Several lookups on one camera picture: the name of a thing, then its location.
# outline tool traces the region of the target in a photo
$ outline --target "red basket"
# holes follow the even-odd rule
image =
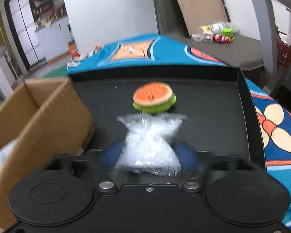
[[[287,46],[277,41],[277,50],[278,50],[277,64],[282,67],[288,67],[291,63],[291,46]]]

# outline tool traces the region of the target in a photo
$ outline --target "black plastic robot base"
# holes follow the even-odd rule
[[[108,172],[97,150],[59,156],[11,190],[19,221],[6,232],[291,233],[280,222],[290,204],[282,184],[249,162],[194,153],[198,169],[169,179]]]

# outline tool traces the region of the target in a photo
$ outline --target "brown cardboard box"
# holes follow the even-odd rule
[[[189,35],[216,21],[228,21],[222,0],[177,0]]]
[[[12,187],[58,152],[80,153],[94,134],[93,120],[68,78],[27,80],[0,108],[0,148],[18,142],[0,172],[0,228],[15,219]]]

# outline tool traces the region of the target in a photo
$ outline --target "kitchen counter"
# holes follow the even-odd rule
[[[57,22],[57,21],[59,21],[59,20],[61,20],[61,19],[63,19],[63,18],[67,18],[67,17],[68,17],[67,15],[64,15],[64,16],[62,16],[60,18],[57,18],[57,19],[52,21],[52,24]],[[38,29],[35,30],[35,32],[38,32],[38,31],[40,31],[40,30],[42,30],[44,28],[46,28],[46,27],[45,26],[40,26]]]
[[[68,45],[72,40],[68,26],[69,18],[66,16],[52,21],[50,28],[41,27],[36,31],[47,62],[68,52]]]

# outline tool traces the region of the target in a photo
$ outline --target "round black pad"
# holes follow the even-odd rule
[[[216,180],[206,191],[210,207],[229,221],[252,225],[282,219],[290,205],[287,189],[260,171],[239,171]]]
[[[9,194],[13,214],[36,226],[63,224],[83,212],[92,201],[88,184],[58,171],[34,172]]]

